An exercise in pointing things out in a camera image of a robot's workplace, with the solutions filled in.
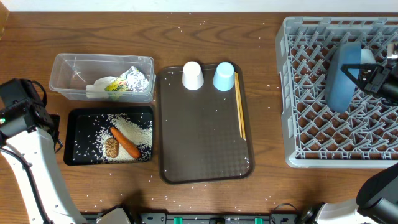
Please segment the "white paper napkin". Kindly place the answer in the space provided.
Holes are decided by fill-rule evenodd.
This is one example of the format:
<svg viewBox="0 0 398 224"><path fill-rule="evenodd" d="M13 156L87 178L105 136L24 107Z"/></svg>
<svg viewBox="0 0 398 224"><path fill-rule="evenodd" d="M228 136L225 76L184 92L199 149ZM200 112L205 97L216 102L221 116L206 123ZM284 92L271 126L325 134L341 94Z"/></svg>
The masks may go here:
<svg viewBox="0 0 398 224"><path fill-rule="evenodd" d="M107 94L105 88L112 84L113 81L115 81L116 77L113 76L108 76L108 77L103 77L100 79L97 79L93 85L87 85L86 86L86 97L88 99L94 99L94 98L102 98L102 99L107 99L109 98L109 95Z"/></svg>

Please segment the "dark blue plate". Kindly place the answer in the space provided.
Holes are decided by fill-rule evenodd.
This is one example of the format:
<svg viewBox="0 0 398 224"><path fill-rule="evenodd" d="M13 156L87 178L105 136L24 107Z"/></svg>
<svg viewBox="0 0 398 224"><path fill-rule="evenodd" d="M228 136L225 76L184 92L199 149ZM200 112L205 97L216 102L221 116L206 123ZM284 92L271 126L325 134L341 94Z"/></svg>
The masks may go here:
<svg viewBox="0 0 398 224"><path fill-rule="evenodd" d="M326 76L325 101L327 106L344 113L351 103L356 85L341 70L344 64L360 64L361 44L347 42L337 48Z"/></svg>

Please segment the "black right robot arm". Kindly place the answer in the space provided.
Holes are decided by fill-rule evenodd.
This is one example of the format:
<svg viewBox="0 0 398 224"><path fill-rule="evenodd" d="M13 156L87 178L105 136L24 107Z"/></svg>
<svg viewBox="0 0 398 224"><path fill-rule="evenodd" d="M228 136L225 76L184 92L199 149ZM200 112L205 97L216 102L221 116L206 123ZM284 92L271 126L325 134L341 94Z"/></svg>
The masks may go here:
<svg viewBox="0 0 398 224"><path fill-rule="evenodd" d="M375 63L344 64L341 71L360 90L397 106L397 66ZM397 164L368 179L355 201L321 203L296 219L297 223L397 223Z"/></svg>

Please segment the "light blue plastic cup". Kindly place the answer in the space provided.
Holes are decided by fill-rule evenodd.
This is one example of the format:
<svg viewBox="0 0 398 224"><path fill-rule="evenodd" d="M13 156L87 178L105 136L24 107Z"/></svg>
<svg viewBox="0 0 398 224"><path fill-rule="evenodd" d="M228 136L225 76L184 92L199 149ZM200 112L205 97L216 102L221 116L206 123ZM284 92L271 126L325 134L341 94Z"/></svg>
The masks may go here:
<svg viewBox="0 0 398 224"><path fill-rule="evenodd" d="M228 91L234 86L234 67L229 62L220 63L213 77L213 85L219 91Z"/></svg>

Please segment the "brown food scrap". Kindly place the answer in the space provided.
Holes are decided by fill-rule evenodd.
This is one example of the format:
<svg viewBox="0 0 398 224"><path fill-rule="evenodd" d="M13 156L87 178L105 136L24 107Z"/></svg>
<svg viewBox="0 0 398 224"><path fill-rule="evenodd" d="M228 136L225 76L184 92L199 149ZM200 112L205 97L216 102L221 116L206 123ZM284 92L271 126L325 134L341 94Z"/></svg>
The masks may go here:
<svg viewBox="0 0 398 224"><path fill-rule="evenodd" d="M115 138L108 138L104 142L105 154L108 157L116 158L119 154L119 142Z"/></svg>

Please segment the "orange carrot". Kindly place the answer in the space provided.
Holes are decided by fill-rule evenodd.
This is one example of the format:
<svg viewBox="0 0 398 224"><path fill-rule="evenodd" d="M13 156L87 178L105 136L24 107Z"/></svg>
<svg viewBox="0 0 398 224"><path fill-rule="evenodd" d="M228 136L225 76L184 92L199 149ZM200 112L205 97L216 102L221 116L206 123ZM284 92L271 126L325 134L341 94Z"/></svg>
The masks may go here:
<svg viewBox="0 0 398 224"><path fill-rule="evenodd" d="M111 127L111 133L116 138L117 142L124 148L124 150L133 158L138 159L141 156L140 151L125 135L118 129Z"/></svg>

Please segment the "white plastic cup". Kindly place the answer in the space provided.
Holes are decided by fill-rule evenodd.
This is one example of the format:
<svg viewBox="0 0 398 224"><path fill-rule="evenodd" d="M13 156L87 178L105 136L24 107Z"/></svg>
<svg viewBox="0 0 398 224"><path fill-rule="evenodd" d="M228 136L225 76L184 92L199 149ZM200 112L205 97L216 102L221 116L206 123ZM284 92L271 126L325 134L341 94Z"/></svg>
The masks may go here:
<svg viewBox="0 0 398 224"><path fill-rule="evenodd" d="M204 76L199 63L191 61L183 66L182 84L188 90L198 90L204 84Z"/></svg>

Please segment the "wooden chopstick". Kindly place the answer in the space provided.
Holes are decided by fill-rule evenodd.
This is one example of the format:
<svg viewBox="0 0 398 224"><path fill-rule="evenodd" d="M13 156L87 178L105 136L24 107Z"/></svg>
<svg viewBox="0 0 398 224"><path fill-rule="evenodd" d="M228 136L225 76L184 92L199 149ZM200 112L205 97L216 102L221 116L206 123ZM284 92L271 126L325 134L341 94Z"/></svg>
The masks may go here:
<svg viewBox="0 0 398 224"><path fill-rule="evenodd" d="M235 73L235 88L236 88L236 102L237 102L237 107L238 107L239 132L240 132L240 136L244 140L246 140L246 132L245 132L244 116L243 116L243 106L242 106L242 101L241 101L241 91L240 91L240 85L239 85L239 75L237 72Z"/></svg>
<svg viewBox="0 0 398 224"><path fill-rule="evenodd" d="M239 78L238 78L237 72L234 73L234 85L235 85L235 93L236 93L239 135L240 135L240 138L243 138L243 128L242 128L242 118L241 118L241 100L240 100L240 90L239 90Z"/></svg>

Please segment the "foil snack wrapper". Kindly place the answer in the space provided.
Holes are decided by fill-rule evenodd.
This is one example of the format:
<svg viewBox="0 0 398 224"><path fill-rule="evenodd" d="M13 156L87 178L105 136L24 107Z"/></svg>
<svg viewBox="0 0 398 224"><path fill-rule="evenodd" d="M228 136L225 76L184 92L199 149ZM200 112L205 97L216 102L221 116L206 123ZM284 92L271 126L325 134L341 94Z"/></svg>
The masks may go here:
<svg viewBox="0 0 398 224"><path fill-rule="evenodd" d="M117 100L122 96L130 96L133 93L144 93L149 86L146 76L132 66L129 70L115 78L105 87L105 91L111 91L111 99Z"/></svg>

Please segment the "light blue bowl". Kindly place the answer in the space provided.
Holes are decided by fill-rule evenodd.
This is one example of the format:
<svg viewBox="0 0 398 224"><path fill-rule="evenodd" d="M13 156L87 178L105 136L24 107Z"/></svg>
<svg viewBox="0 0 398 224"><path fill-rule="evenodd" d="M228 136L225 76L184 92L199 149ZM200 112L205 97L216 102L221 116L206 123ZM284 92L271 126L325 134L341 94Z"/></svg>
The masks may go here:
<svg viewBox="0 0 398 224"><path fill-rule="evenodd" d="M374 55L370 49L362 49L361 50L361 61L360 64L370 64L376 63Z"/></svg>

